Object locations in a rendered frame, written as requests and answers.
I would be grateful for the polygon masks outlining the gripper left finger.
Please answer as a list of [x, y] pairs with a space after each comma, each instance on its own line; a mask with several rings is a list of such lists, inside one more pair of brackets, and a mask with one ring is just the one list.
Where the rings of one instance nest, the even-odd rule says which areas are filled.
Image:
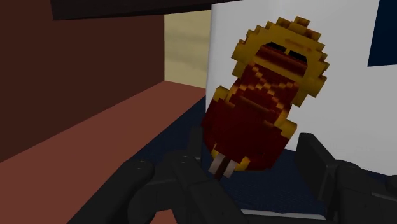
[[216, 180], [201, 168], [202, 128], [192, 128], [187, 148], [170, 151], [158, 165], [129, 159], [67, 224], [150, 224], [171, 210], [177, 224], [248, 224]]

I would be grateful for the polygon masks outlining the red and yellow blocky figure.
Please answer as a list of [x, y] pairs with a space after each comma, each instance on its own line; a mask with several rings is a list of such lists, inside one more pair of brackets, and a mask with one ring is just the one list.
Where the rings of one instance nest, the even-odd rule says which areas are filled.
[[326, 81], [328, 63], [319, 38], [305, 18], [278, 18], [237, 43], [236, 80], [215, 90], [202, 121], [214, 178], [273, 166], [297, 128], [288, 119], [290, 109], [315, 97]]

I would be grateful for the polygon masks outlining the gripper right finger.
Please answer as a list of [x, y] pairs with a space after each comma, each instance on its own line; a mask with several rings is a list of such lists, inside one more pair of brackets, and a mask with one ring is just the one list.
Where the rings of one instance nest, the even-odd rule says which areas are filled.
[[295, 164], [326, 219], [338, 224], [397, 224], [397, 175], [383, 182], [358, 165], [337, 160], [311, 133], [301, 133]]

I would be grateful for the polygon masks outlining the dark blue padded furniture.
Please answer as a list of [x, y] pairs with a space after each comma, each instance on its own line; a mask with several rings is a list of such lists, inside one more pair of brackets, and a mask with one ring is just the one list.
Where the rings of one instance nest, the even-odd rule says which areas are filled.
[[[201, 127], [204, 113], [205, 100], [201, 99], [134, 158], [158, 165], [168, 152], [185, 150], [192, 128]], [[209, 179], [221, 185], [248, 224], [338, 224], [326, 219], [326, 206], [316, 199], [302, 178], [295, 154], [296, 151], [284, 150], [269, 170], [237, 172], [231, 178], [218, 181], [208, 171], [210, 154], [202, 142], [201, 168]], [[374, 172], [369, 175], [381, 182], [386, 178]]]

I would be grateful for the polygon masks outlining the large white box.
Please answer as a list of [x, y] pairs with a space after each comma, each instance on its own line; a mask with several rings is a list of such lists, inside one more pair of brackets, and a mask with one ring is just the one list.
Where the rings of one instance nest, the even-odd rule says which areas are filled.
[[208, 99], [234, 82], [231, 55], [249, 29], [306, 18], [330, 66], [319, 95], [290, 119], [333, 156], [397, 174], [397, 0], [240, 0], [214, 4], [211, 13]]

